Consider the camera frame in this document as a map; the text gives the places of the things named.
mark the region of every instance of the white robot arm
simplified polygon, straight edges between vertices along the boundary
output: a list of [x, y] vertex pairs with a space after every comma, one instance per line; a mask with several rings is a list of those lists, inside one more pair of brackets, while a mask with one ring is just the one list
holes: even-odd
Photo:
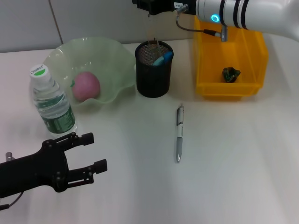
[[261, 31], [299, 42], [299, 0], [132, 0], [155, 15], [176, 10], [225, 27]]
[[201, 21], [219, 22], [299, 42], [299, 0], [197, 0]]

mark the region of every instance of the table surface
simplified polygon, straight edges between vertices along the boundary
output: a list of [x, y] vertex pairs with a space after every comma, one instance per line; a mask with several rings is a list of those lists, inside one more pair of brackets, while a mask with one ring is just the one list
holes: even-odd
[[[169, 93], [150, 99], [134, 88], [102, 108], [75, 111], [78, 133], [95, 144], [67, 152], [70, 169], [107, 159], [94, 184], [56, 193], [29, 190], [0, 212], [3, 224], [298, 224], [299, 44], [265, 35], [264, 87], [241, 102], [194, 94], [191, 40], [175, 52]], [[125, 47], [133, 52], [138, 44]], [[51, 50], [0, 54], [0, 161], [40, 149], [48, 138], [29, 97], [28, 70]], [[175, 114], [185, 106], [181, 163]], [[1, 200], [9, 203], [16, 196]]]

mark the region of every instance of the connector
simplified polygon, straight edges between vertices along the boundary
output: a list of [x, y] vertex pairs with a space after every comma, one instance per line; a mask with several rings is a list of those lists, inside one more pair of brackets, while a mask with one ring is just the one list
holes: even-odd
[[180, 16], [182, 13], [187, 12], [188, 9], [189, 9], [188, 5], [187, 5], [187, 4], [184, 4], [184, 5], [181, 6], [180, 8], [174, 10], [173, 12], [174, 12], [174, 14], [175, 14], [176, 16]]
[[227, 42], [228, 41], [228, 27], [222, 26], [221, 29], [221, 42]]
[[6, 153], [5, 157], [6, 157], [6, 162], [14, 160], [13, 154], [11, 152]]
[[220, 32], [217, 32], [217, 31], [215, 31], [215, 30], [204, 29], [204, 30], [203, 30], [203, 33], [204, 33], [204, 34], [211, 35], [211, 36], [221, 37], [221, 33], [220, 33]]

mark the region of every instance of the black cable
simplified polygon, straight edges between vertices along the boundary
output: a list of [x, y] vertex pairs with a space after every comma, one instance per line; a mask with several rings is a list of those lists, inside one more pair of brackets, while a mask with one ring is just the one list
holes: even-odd
[[23, 193], [24, 193], [24, 191], [22, 193], [20, 193], [19, 196], [11, 204], [0, 205], [0, 211], [9, 209], [11, 206], [13, 206], [20, 199], [20, 197], [22, 197]]
[[211, 35], [211, 36], [219, 35], [219, 37], [220, 37], [220, 34], [217, 33], [217, 31], [215, 31], [215, 30], [210, 30], [210, 29], [204, 29], [204, 30], [202, 30], [202, 29], [188, 29], [188, 28], [182, 27], [181, 25], [179, 25], [178, 19], [179, 19], [179, 16], [177, 16], [177, 18], [176, 18], [176, 24], [182, 30], [190, 31], [190, 32], [201, 32], [201, 33], [208, 34], [208, 35]]
[[24, 191], [20, 193], [19, 196], [11, 204], [9, 204], [9, 207], [13, 206], [20, 199], [20, 197], [22, 197], [23, 193]]
[[177, 26], [180, 28], [180, 29], [183, 29], [185, 31], [190, 31], [190, 32], [204, 32], [202, 29], [187, 29], [187, 28], [184, 28], [182, 26], [179, 25], [178, 23], [178, 19], [176, 20], [176, 23], [177, 23]]

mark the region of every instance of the silver pen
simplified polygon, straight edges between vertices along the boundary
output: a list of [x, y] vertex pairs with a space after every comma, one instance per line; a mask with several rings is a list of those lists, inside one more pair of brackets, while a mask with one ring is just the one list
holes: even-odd
[[182, 158], [183, 124], [184, 124], [184, 107], [181, 104], [181, 106], [177, 110], [177, 131], [178, 131], [177, 153], [176, 153], [177, 162], [180, 162]]

